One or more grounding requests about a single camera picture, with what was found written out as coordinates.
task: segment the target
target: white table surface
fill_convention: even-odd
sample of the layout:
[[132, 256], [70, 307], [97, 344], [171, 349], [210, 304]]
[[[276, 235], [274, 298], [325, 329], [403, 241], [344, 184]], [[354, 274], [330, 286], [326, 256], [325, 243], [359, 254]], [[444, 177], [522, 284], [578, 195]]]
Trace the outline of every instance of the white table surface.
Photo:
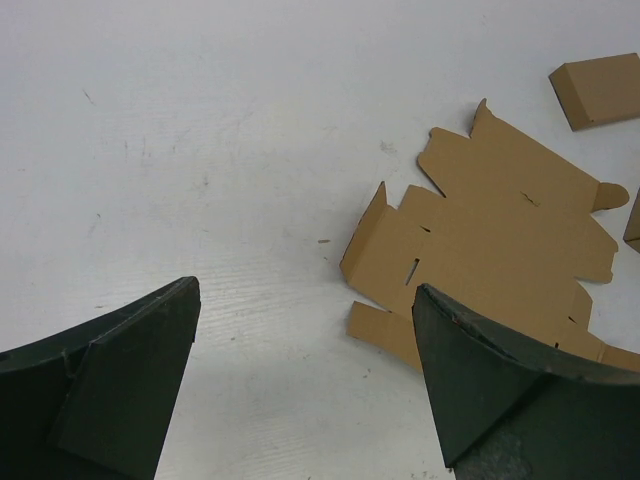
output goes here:
[[[0, 351], [182, 275], [203, 309], [158, 479], [447, 479], [424, 382], [344, 335], [338, 263], [431, 127], [496, 115], [635, 196], [640, 121], [547, 75], [636, 51], [633, 0], [2, 2]], [[631, 205], [591, 330], [640, 352]], [[318, 240], [329, 239], [319, 244]]]

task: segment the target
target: folded cardboard piece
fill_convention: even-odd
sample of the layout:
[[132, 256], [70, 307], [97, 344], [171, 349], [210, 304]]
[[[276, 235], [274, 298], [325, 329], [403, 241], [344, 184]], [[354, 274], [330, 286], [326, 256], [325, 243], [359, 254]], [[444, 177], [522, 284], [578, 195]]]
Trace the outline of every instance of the folded cardboard piece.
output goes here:
[[420, 368], [411, 308], [429, 283], [546, 345], [599, 362], [615, 354], [587, 331], [578, 283], [611, 281], [618, 245], [590, 215], [627, 203], [506, 122], [482, 101], [470, 138], [435, 128], [420, 168], [442, 196], [410, 186], [398, 209], [382, 183], [340, 264], [356, 302], [348, 334]]
[[623, 238], [627, 245], [640, 253], [640, 190], [638, 190], [636, 201], [631, 209], [631, 215], [629, 215], [629, 222], [627, 222]]
[[637, 53], [565, 63], [549, 79], [574, 131], [640, 117]]

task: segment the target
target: cardboard scrap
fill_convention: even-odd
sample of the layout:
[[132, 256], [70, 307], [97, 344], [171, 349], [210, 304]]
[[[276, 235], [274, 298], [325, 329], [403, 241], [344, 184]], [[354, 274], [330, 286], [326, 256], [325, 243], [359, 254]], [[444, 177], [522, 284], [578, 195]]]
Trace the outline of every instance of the cardboard scrap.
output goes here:
[[627, 245], [640, 253], [640, 190], [631, 209], [623, 239]]
[[640, 117], [637, 53], [565, 63], [549, 79], [574, 131]]
[[612, 279], [618, 245], [590, 213], [627, 203], [623, 187], [496, 118], [484, 100], [470, 138], [434, 128], [418, 164], [442, 195], [412, 185], [395, 209], [382, 183], [340, 264], [386, 309], [356, 303], [350, 335], [416, 366], [411, 309], [429, 283], [547, 345], [627, 363], [587, 331], [591, 298], [577, 281]]

